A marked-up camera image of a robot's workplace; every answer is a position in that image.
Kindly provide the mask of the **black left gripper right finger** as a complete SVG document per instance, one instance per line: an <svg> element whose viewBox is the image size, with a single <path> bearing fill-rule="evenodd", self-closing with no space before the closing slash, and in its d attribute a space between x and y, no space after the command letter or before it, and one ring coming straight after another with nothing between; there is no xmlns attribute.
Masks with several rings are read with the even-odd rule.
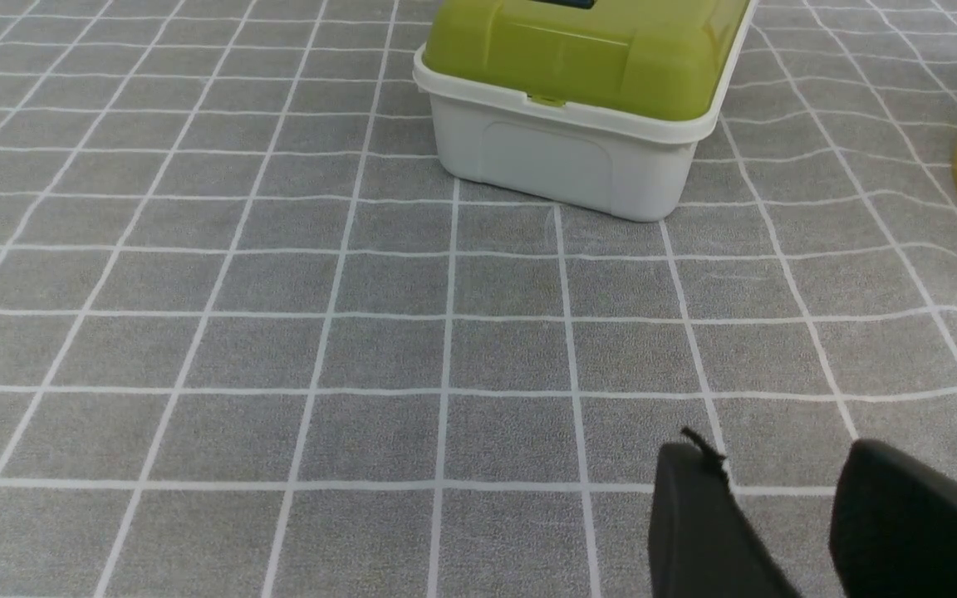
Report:
<svg viewBox="0 0 957 598"><path fill-rule="evenodd" d="M957 482L888 443L856 440L829 553L847 597L957 597Z"/></svg>

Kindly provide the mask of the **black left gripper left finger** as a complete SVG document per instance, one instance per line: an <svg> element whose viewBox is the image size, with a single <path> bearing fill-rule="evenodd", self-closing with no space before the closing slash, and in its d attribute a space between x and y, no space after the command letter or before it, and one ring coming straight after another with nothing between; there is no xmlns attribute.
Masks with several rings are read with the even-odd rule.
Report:
<svg viewBox="0 0 957 598"><path fill-rule="evenodd" d="M691 428L657 457L648 532L654 597L798 597L741 511L725 456Z"/></svg>

